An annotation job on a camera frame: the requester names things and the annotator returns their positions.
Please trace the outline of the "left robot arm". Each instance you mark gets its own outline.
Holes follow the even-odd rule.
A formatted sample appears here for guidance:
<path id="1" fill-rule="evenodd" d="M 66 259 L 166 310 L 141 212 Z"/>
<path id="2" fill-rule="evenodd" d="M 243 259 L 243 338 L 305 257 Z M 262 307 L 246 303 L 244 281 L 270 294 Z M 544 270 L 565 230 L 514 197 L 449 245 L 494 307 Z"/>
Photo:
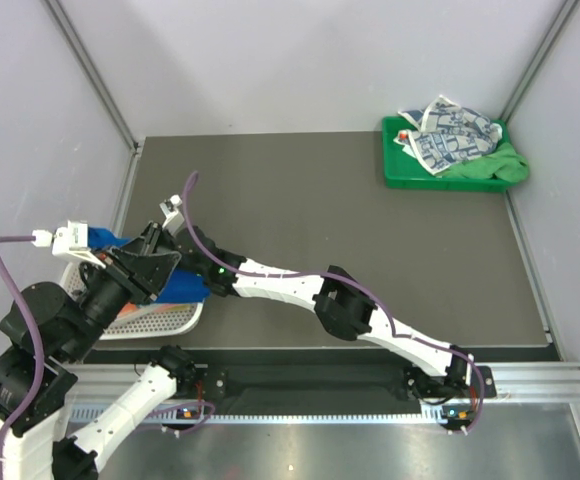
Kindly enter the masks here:
<path id="1" fill-rule="evenodd" d="M 21 290 L 5 278 L 13 304 L 0 323 L 11 341 L 0 355 L 0 479 L 96 479 L 144 419 L 196 387 L 192 359 L 166 346 L 90 424 L 72 435 L 60 429 L 77 383 L 65 364 L 82 360 L 124 306 L 155 300 L 181 258 L 117 247 L 95 257 L 78 299 L 53 282 Z"/>

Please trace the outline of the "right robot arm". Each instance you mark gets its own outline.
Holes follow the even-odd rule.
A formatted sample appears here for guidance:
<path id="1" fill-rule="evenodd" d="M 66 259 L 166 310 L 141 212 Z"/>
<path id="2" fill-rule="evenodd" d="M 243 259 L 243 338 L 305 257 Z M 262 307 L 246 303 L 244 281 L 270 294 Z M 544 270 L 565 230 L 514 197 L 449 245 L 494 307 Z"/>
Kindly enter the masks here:
<path id="1" fill-rule="evenodd" d="M 340 267 L 296 272 L 267 266 L 217 247 L 201 229 L 190 225 L 170 232 L 151 224 L 135 241 L 150 253 L 179 254 L 174 271 L 184 274 L 185 293 L 200 287 L 205 296 L 293 305 L 313 313 L 332 337 L 368 341 L 410 361 L 413 390 L 421 398 L 456 398 L 473 383 L 474 360 L 468 352 L 396 320 L 375 294 Z"/>

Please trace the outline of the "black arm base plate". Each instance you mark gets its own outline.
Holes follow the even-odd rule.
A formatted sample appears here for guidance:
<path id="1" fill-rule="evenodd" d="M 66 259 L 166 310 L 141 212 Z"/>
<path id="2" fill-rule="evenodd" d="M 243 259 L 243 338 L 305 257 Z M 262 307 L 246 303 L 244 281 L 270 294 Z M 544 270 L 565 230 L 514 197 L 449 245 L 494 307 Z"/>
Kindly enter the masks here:
<path id="1" fill-rule="evenodd" d="M 316 402 L 368 403 L 372 396 L 397 402 L 431 399 L 434 404 L 472 396 L 476 376 L 430 377 L 419 368 L 398 365 L 210 365 L 189 368 L 177 381 L 175 396 L 211 402 L 245 400 L 293 407 Z"/>

